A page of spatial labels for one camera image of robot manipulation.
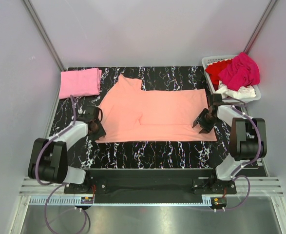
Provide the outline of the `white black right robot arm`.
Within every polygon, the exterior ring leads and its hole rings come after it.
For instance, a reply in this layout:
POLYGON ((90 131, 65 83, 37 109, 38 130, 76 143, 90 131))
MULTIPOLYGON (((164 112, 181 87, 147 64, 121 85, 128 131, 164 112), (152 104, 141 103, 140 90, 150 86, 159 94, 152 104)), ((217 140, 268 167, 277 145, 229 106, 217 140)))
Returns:
POLYGON ((236 109, 234 104, 224 102, 220 94, 212 94, 205 108, 193 123, 200 126, 200 133, 210 133, 218 120, 231 127, 229 154, 213 168, 208 179, 201 185, 193 183, 194 194, 234 193, 237 174, 246 166, 267 154, 266 123, 236 109))

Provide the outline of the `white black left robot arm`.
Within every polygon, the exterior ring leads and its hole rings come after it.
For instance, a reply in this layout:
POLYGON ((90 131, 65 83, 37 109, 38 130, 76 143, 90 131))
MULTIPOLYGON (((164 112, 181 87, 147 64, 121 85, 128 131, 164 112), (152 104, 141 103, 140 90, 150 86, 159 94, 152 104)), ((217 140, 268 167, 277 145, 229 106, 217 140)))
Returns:
POLYGON ((49 138, 37 138, 33 144, 28 167, 28 176, 41 185, 52 183, 75 184, 81 193, 92 188, 92 181, 86 171, 68 165, 67 152, 79 140, 87 137, 91 141, 106 135, 101 124, 103 112, 100 108, 87 107, 84 114, 74 120, 61 132, 49 138))

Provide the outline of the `salmon orange t shirt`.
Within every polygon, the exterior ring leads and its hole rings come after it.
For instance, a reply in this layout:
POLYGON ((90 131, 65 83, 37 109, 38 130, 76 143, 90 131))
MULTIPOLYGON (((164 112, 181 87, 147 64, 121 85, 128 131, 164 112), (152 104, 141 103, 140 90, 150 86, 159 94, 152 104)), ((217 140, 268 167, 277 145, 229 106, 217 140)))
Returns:
POLYGON ((118 77, 100 109, 106 132, 98 143, 130 141, 216 141, 214 131, 204 134, 193 122, 208 106, 199 90, 144 91, 137 78, 118 77))

